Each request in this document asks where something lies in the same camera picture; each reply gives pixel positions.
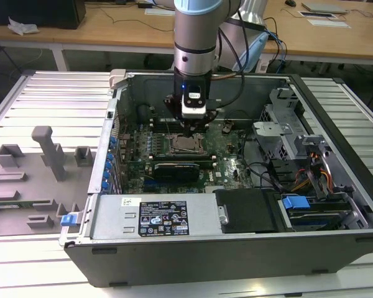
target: green circuit board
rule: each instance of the green circuit board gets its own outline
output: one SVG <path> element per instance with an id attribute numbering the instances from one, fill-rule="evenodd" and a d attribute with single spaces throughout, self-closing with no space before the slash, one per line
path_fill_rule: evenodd
<path id="1" fill-rule="evenodd" d="M 203 193 L 212 192 L 216 188 L 235 189 L 251 188 L 249 173 L 242 165 L 238 151 L 242 142 L 242 130 L 233 130 L 229 134 L 222 133 L 223 124 L 211 124 L 207 132 L 194 134 L 202 156 L 216 156 L 216 162 L 211 169 L 200 169 L 199 179 L 194 183 L 156 183 L 152 177 L 154 162 L 150 155 L 166 159 L 173 156 L 177 148 L 174 144 L 176 134 L 154 133 L 148 127 L 127 132 L 133 136 L 132 150 L 134 157 L 127 161 L 127 183 L 123 187 L 126 194 L 157 194 L 157 193 Z M 188 151 L 179 150 L 178 154 L 188 155 Z M 191 154 L 189 162 L 194 162 L 197 154 Z"/>

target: power supply label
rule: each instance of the power supply label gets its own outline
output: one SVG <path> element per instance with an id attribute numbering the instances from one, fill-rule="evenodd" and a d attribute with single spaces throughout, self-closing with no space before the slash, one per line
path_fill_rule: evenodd
<path id="1" fill-rule="evenodd" d="M 138 234 L 141 237 L 189 235 L 187 202 L 141 202 Z"/>

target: motherboard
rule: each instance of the motherboard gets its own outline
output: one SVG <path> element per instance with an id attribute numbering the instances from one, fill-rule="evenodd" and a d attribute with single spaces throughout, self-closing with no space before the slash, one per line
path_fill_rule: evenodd
<path id="1" fill-rule="evenodd" d="M 123 194 L 203 193 L 253 187 L 240 158 L 244 130 L 213 123 L 190 137 L 148 125 L 119 133 L 117 162 Z"/>

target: gray 3d-printed holder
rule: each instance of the gray 3d-printed holder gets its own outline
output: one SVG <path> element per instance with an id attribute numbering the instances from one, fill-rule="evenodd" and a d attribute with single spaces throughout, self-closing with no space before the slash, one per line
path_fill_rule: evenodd
<path id="1" fill-rule="evenodd" d="M 33 208 L 36 211 L 53 211 L 58 209 L 58 204 L 54 199 L 44 203 L 34 203 Z"/>
<path id="2" fill-rule="evenodd" d="M 30 215 L 27 217 L 26 224 L 30 228 L 52 228 L 54 222 L 48 214 L 45 215 Z"/>
<path id="3" fill-rule="evenodd" d="M 58 160 L 63 163 L 65 162 L 65 154 L 62 150 L 61 144 L 54 144 L 55 146 L 55 151 L 57 152 Z M 50 166 L 50 162 L 46 159 L 44 154 L 41 154 L 42 160 L 44 162 L 45 166 Z"/>
<path id="4" fill-rule="evenodd" d="M 3 168 L 17 168 L 16 158 L 24 154 L 18 145 L 1 145 L 0 147 L 0 165 Z"/>
<path id="5" fill-rule="evenodd" d="M 90 147 L 76 147 L 73 156 L 77 166 L 93 166 L 93 154 Z"/>
<path id="6" fill-rule="evenodd" d="M 57 148 L 51 139 L 52 128 L 50 126 L 36 126 L 32 132 L 32 139 L 40 144 L 45 156 L 45 164 L 51 167 L 57 181 L 64 181 L 66 176 L 63 167 L 63 159 L 57 152 Z"/>
<path id="7" fill-rule="evenodd" d="M 40 153 L 25 153 L 16 162 L 18 168 L 0 165 L 0 177 L 9 178 L 0 181 L 0 196 L 8 198 L 0 200 L 0 236 L 59 233 L 61 215 L 78 212 L 85 205 L 92 166 L 79 167 L 74 154 L 65 153 L 63 166 L 67 179 L 58 182 L 50 168 L 44 166 Z M 27 174 L 27 179 L 13 179 L 20 173 Z M 53 225 L 35 222 L 28 225 L 31 215 L 49 215 Z M 70 228 L 71 233 L 77 231 L 78 227 Z"/>

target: floor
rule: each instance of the floor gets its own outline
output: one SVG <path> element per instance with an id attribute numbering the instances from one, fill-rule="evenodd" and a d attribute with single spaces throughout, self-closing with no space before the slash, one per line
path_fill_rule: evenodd
<path id="1" fill-rule="evenodd" d="M 56 70 L 54 58 L 50 50 L 28 48 L 6 48 L 9 56 L 22 70 Z M 144 69 L 145 54 L 110 53 L 111 65 L 106 65 L 104 53 L 87 51 L 67 51 L 66 56 L 72 71 L 109 71 L 113 68 L 131 70 Z M 167 70 L 171 67 L 171 55 L 153 55 L 146 69 Z M 270 66 L 268 72 L 275 72 L 279 61 Z M 331 65 L 324 75 L 319 75 L 319 63 L 301 64 L 289 61 L 281 73 L 296 73 L 302 77 L 342 78 L 344 82 L 367 104 L 373 98 L 373 66 L 345 65 L 343 70 L 338 65 Z M 7 56 L 0 52 L 0 102 L 12 88 L 19 73 Z"/>

